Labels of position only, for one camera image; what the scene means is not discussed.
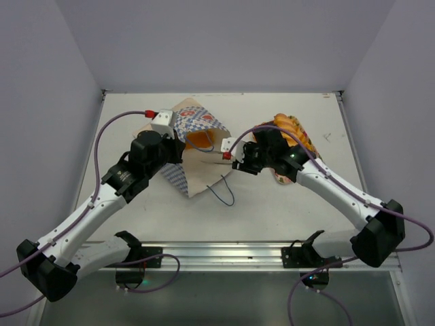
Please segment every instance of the white table surface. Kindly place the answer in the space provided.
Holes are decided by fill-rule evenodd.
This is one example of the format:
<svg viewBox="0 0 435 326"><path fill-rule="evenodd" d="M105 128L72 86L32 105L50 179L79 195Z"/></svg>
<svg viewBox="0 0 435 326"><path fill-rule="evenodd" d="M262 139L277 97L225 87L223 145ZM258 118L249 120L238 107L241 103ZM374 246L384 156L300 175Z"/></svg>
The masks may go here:
<svg viewBox="0 0 435 326"><path fill-rule="evenodd" d="M276 113L295 115L325 163L361 187L333 94L108 94L99 128L124 111L170 109L187 97L195 98L236 137L273 119ZM134 115L107 129L99 150L102 175L129 150L133 131L148 122ZM91 156L79 203L93 191L93 164ZM305 239L316 230L353 228L334 207L310 190L295 184L278 184L269 169L258 176L233 171L227 180L236 196L233 207L224 206L208 190L187 199L157 174L145 191L108 219L89 240L104 241L127 230L142 241L274 241ZM223 182L213 188L230 199Z"/></svg>

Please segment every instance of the black motor joint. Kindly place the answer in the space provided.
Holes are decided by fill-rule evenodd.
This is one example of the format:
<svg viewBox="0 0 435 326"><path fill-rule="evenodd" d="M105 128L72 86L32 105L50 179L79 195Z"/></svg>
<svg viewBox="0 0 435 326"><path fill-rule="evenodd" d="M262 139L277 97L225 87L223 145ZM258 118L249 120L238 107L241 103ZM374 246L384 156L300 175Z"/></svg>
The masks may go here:
<svg viewBox="0 0 435 326"><path fill-rule="evenodd" d="M117 195L123 196L129 203L138 193L148 187L150 179L165 165L182 163L186 144L171 139L153 130L140 132L131 142L130 151L124 153L117 164L112 166L102 178Z"/></svg>

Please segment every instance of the black mounting bracket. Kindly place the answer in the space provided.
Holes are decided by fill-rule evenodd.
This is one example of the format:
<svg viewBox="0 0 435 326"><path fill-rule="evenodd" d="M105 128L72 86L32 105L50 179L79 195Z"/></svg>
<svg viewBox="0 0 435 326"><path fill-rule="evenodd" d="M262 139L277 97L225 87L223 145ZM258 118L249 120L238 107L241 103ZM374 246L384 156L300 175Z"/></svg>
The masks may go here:
<svg viewBox="0 0 435 326"><path fill-rule="evenodd" d="M318 268L341 261L340 257L322 258L313 248L314 240L324 231L317 231L305 241L295 240L289 247L281 248L281 260L284 268Z"/></svg>

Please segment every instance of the wire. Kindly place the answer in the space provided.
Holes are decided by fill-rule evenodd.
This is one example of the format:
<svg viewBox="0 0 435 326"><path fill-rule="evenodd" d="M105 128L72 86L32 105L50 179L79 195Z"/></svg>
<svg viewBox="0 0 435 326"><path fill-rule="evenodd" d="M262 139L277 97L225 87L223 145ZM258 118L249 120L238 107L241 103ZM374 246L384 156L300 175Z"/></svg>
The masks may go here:
<svg viewBox="0 0 435 326"><path fill-rule="evenodd" d="M322 266L322 267L316 268L315 270L312 270L311 272L306 273L305 275L303 275L302 277L300 277L300 278L299 278L299 279L294 283L292 289L290 290L290 293L289 293L289 295L288 295L288 298L287 298L287 313L288 313L288 320L290 321L290 325L291 325L291 326L294 326L294 321L293 321L293 316L292 316L292 298L293 298L294 292L295 292L296 288L298 287L299 283L301 283L301 282L302 282L304 279L306 279L307 277L309 277L309 276L311 276L311 275L314 275L314 274L316 274L316 273L318 273L318 272L324 270L325 268L340 267L342 264L349 263L350 261L354 261L354 260L357 260L357 257L352 257L352 258L349 258L349 259L345 259L345 260L343 260L343 261L335 261L334 263L327 264L327 265L325 265L325 266ZM326 297L329 297L329 298L332 299L334 302L336 302L336 303L337 303L337 304L338 304L338 305L339 305L339 306L344 310L344 312L345 312L345 314L346 314L346 316L347 316L347 319L348 319L348 321L349 321L349 325L350 325L350 326L353 326L352 318L351 318L349 312L347 311L347 309L346 309L346 307L345 307L345 305L344 305L343 303L341 303L338 299L336 299L335 297L333 297L332 295L330 295L330 294L328 294L328 293L325 293L325 292L323 292L323 291L319 291L318 293L320 293L320 294L322 294L322 295L325 295Z"/></svg>
<svg viewBox="0 0 435 326"><path fill-rule="evenodd" d="M190 146L192 146L193 148L195 148L195 149L198 150L198 151L201 151L201 152L203 152L203 153L211 153L212 151L215 150L215 146L213 145L213 141L211 141L210 136L209 136L209 133L208 133L206 130L205 130L205 135L207 136L207 139L209 140L209 143L210 143L211 149L202 149L202 148L199 148L199 147L196 146L192 141L190 141L190 140L188 139L188 135L186 135L186 138L185 138L184 140L186 141L186 143L188 143Z"/></svg>
<svg viewBox="0 0 435 326"><path fill-rule="evenodd" d="M135 115L135 114L144 115L144 111L127 111L127 112L124 112L124 113L121 113L121 114L118 114L118 115L114 116L109 121L107 121L103 125L103 127L101 127L100 131L97 134L97 137L95 138L95 143L94 143L95 144L94 145L95 190L94 190L94 195L90 199L90 201L92 203L95 202L95 200L98 197L99 191L100 191L100 170L99 170L99 163L98 163L98 147L99 147L99 143L100 143L100 140L101 140L101 136L102 136L104 130L112 122L116 121L117 119L119 119L121 117L125 117L127 115ZM90 210L90 207L87 206L83 210L83 212L77 217L77 219L73 223L71 223L71 225L68 228L65 228L62 232L60 232L57 236L55 236L53 238L53 241L55 242L60 237L64 236L69 231L71 231L88 214L89 210ZM33 258L38 256L40 253L45 251L50 246L51 246L50 243L45 244L40 249L38 249L36 252L34 252L32 255L30 255L27 258L25 258L24 260L20 261L18 264L13 265L12 267L8 268L7 270L2 271L0 273L0 278L8 275L9 273L13 272L14 270L18 269L19 267L25 265L26 263L31 261ZM23 310L26 310L27 308L30 308L31 306L35 305L36 303L41 301L43 298L44 298L44 296L41 296L41 297L37 298L36 300L32 301L30 304L27 304L26 306L23 306L21 308L15 309L13 311L1 313L0 314L0 318L7 317L7 316L12 316L13 314L18 314L19 312L22 312Z"/></svg>
<svg viewBox="0 0 435 326"><path fill-rule="evenodd" d="M4 313L0 314L0 318L9 317L9 316L12 316L13 314L18 314L19 312L22 312L22 311L30 308L31 306L36 305L43 298L45 298L45 297L43 295L41 295L39 298L37 298L36 300L33 300L30 304L27 304L26 306L23 306L21 308L18 308L18 309L15 309L15 310L11 310L11 311L8 311L8 312L4 312Z"/></svg>
<svg viewBox="0 0 435 326"><path fill-rule="evenodd" d="M210 186L207 186L207 188L209 188L209 189L211 190L211 192L213 192L213 194L216 196L216 198L217 198L218 200L220 200L221 202L223 202L226 206L231 207L231 206L234 205L234 203L236 202L236 198L234 197L234 194L233 194L233 192L231 191L230 186L229 186L228 183L226 182L225 177L224 177L223 175L220 175L220 176L221 176L221 177L223 178L223 180L224 180L224 183L225 183L225 185L226 185L226 189L228 189L228 191L229 191L230 194L231 194L231 197L232 197L232 203L231 203L231 204L225 202L222 198L220 198L220 197L218 196L218 194L215 193L215 191L214 191Z"/></svg>
<svg viewBox="0 0 435 326"><path fill-rule="evenodd" d="M416 219L413 219L412 217L408 217L408 216L406 216L406 215L403 215L403 214L401 214L401 213L398 213L398 212L394 212L394 211L391 211L391 210L389 210L389 209L386 209L386 208L384 208L384 207L382 207L382 206L378 206L378 205L375 205L375 204L372 204L372 203L366 203L366 201L365 201L365 199L363 199L363 198L361 198L361 197L359 197L357 194L355 194L353 191L351 191L350 189L348 189L345 185L343 185L339 180L337 180L336 178L334 178L332 175L327 175L327 172L325 171L325 169L322 167L322 166L320 166L320 164L315 160L315 158L313 157L313 155L311 154L311 152L304 146L304 144L302 144L302 142L298 139L298 137L296 137L296 136L294 136L291 132L289 132L289 131L287 131L287 130L285 130L285 129L282 129L282 128L280 128L280 127L277 127L277 126L271 126L271 125L262 125L262 126L256 126L256 127L253 127L253 128L250 128L249 130L246 130L242 135L240 135L239 137L238 137L238 139L236 139L236 141L232 144L232 146L231 146L231 148L228 150L230 153L232 153L232 151L233 151L233 149L235 148L235 146L237 145L237 143L239 143L241 140L242 140L242 138L244 137L244 136L246 136L247 134L249 134L250 132L253 132L253 131L256 131L256 130L260 130L260 129L275 129L275 130L279 130L279 131L281 131L281 132L283 132L283 133L285 133L285 134L287 134L289 137L291 137L294 141L296 141L301 147L302 147L302 149L304 150L304 152L308 155L308 157L309 157L309 159L314 163L314 165L315 165L315 167L322 173L322 174L324 174L325 176L327 176L335 185L337 185L339 188L341 188L344 192L346 192L347 194L349 194L351 197L353 197L353 198L355 198L356 200L358 200L359 202L362 202L363 204L366 204L367 206L369 206L369 207L372 207L372 208L374 208L374 209L377 209L377 210L379 210L379 211L382 211L382 212L384 212L384 213L387 213L387 214L390 214L390 215L393 215L393 216L395 216L395 217L398 217L398 218L401 218L401 219L404 219L404 220L406 220L406 221L408 221L408 222L411 222L411 223L413 223L413 224L415 224L415 225L418 225L419 227L421 227L421 228L423 228L427 233L428 233L428 235L429 235L429 239L428 239L428 241L426 241L425 243L423 243L423 244L421 244L421 245L418 245L418 246L414 246L414 247L408 247L408 248L401 248L401 249L396 249L396 251L397 252L405 252L405 251L416 251L416 250L420 250L420 249L424 249L424 248L426 248L426 247L428 247L428 246L430 246L433 242L434 242L434 233L433 233L433 231L426 225L426 224L424 224L424 223L422 223L422 222L420 222L420 221L417 221ZM347 263L347 262L350 262L350 261L353 261L353 260L356 260L357 258L356 257L352 257L352 258L350 258L350 259L346 259L346 260L343 260L343 261L340 261L340 262L336 262L336 263L332 263L332 264L328 264L328 265L325 265L325 266L322 266L322 267L320 267L320 268L317 268L317 269L315 269L314 271L312 271L312 272L309 272L309 273L307 273L307 274L305 274L304 276L302 276L301 278L299 278L299 280L294 284L294 286L292 287L292 290L290 291L290 294L289 294L289 296L288 296L288 318L289 318L289 321L290 321L290 324L292 325L292 326L294 326L294 321L293 321L293 318L292 318L292 311L291 311L291 303L292 303L292 297L293 297L293 294L294 294L294 291L295 291L295 289L296 289L296 287L298 286L298 284L302 281L302 280L304 280L306 277L308 277L308 276L310 276L310 275L313 275L313 274L315 274L315 273L317 273L317 272L319 272L319 271L321 271L321 270L324 270L324 269L326 269L326 268L331 268L331 267L334 267L334 266L338 266L339 264L343 264L343 263ZM352 319L351 319L351 317L350 317L350 314L349 314L349 312L347 311L347 309L346 309L346 307L344 307L344 305L341 303L341 302L339 302L336 298L334 298L334 297L332 297L330 294L327 294L327 293L322 293L323 295L325 295L326 297L329 297L330 299L332 299L333 301L335 301L344 311L345 311L345 313L346 313L346 316L347 316L347 318L348 318L348 321L349 321L349 325L350 326L352 326L353 325L353 322L352 322Z"/></svg>
<svg viewBox="0 0 435 326"><path fill-rule="evenodd" d="M314 163L315 167L325 176L327 176L333 183L335 183L335 185L337 185L339 188L341 188L344 192L346 192L347 194L349 194L351 197L354 197L356 200L358 200L359 202L362 202L363 204L372 207L374 209L378 209L384 213L393 215L395 217L399 217L401 219L404 219L408 222L411 222L415 225L418 225L419 227L423 228L429 235L429 240L426 241L425 243L418 245L418 246L414 246L414 247L409 247L409 248L400 248L400 249L396 249L397 252L405 252L405 251L416 251L416 250L420 250L420 249L424 249L427 248L428 246L430 246L433 242L434 242L434 233L433 231L424 223L417 221L416 219L413 219L412 217L408 217L406 215L403 215L401 213L398 212L394 212L391 211L389 209L386 209L382 206L378 206L372 203L366 203L366 200L363 199L362 197L359 197L357 194L355 194L353 191L351 191L350 189L347 189L347 187L345 185L343 185L339 180L337 180L336 178L334 178L332 175L327 175L326 170L320 166L320 164L315 160L315 158L313 157L313 155L311 154L311 152L304 146L304 144L302 144L302 142L298 139L298 137L294 136L291 132L287 131L286 129L280 128L280 127L276 127L276 126L270 126L270 125L262 125L262 126L256 126L253 127L249 130L246 130L231 146L231 148L228 150L230 153L232 153L234 147L237 145L237 143L239 141L242 140L242 138L244 136L246 136L247 134L249 134L250 132L259 130L259 129L275 129L275 130L279 130L281 132L284 132L285 134L287 134L288 136L290 136L294 141L296 141L304 150L304 152L308 155L309 159Z"/></svg>
<svg viewBox="0 0 435 326"><path fill-rule="evenodd" d="M310 288L310 287L309 287L309 289L312 290L312 291L314 291L314 292L316 292L316 293L318 293L318 294L321 294L321 295L327 297L328 299L330 299L330 300L332 300L333 302L335 302L336 304L338 304L338 305L340 306L340 308L345 312L346 317L347 317L347 321L348 321L348 323L349 323L349 326L353 326L352 316L349 314L349 311L347 311L345 305L344 305L342 302L340 302L337 298L335 298L334 296L332 296L332 295L330 295L329 293L326 293L326 292L324 292L324 291L319 291L319 292L317 292L316 289L312 289L312 288Z"/></svg>
<svg viewBox="0 0 435 326"><path fill-rule="evenodd" d="M128 261L128 262L125 262L125 263L118 263L118 264L115 265L115 267L140 264L140 263L143 263L145 261L149 261L151 259L155 259L155 258L159 258L159 257L170 257L172 259L175 259L175 261L177 262L177 270L175 271L174 275L168 281L166 281L162 285L159 285L158 287L154 287L152 289L147 289L147 290L129 289L127 287L121 287L121 289L123 289L123 290L125 290L127 292L132 292L132 293L150 293L150 292L155 292L155 291L161 290L164 287L167 287L168 285L172 284L173 281L177 278L177 276L179 274L179 269L181 267L181 264L179 262L178 257L176 257L174 255L171 255L169 253L159 253L158 255L149 256L147 258L143 258L143 259L140 259L140 260Z"/></svg>

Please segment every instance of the paper bag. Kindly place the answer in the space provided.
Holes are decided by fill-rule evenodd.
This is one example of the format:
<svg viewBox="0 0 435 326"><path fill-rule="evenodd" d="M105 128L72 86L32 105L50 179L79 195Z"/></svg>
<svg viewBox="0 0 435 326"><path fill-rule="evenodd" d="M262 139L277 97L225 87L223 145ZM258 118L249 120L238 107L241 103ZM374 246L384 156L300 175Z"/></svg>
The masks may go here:
<svg viewBox="0 0 435 326"><path fill-rule="evenodd" d="M178 138L186 142L192 133L208 132L214 151L203 153L191 146L183 152L183 163L166 164L160 173L179 191L189 198L211 187L227 175L232 169L228 161L222 159L220 147L222 139L231 137L225 126L193 98L187 98L172 108L176 112L174 129ZM137 136L143 130L151 130L147 125L134 132Z"/></svg>

